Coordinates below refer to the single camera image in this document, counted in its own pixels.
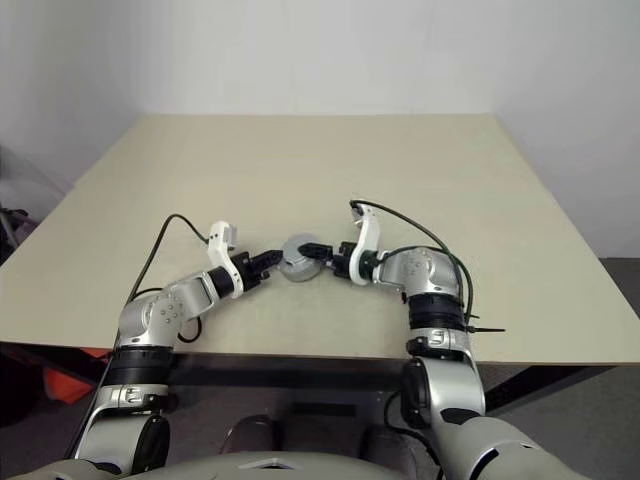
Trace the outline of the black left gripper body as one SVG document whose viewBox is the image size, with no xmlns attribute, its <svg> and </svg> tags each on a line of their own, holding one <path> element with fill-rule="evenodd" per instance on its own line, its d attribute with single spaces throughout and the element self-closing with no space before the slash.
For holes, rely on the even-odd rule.
<svg viewBox="0 0 640 480">
<path fill-rule="evenodd" d="M 253 272 L 263 271 L 264 268 L 254 268 L 252 258 L 248 252 L 242 252 L 234 256 L 234 265 L 240 274 L 243 290 L 251 290 L 256 286 L 253 283 Z"/>
</svg>

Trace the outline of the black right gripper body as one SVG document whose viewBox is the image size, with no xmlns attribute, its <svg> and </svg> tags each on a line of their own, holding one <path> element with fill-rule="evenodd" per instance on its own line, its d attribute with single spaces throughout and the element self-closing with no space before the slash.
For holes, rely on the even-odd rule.
<svg viewBox="0 0 640 480">
<path fill-rule="evenodd" d="M 342 242 L 336 253 L 332 256 L 331 267 L 333 275 L 339 278 L 350 279 L 350 260 L 355 242 Z"/>
</svg>

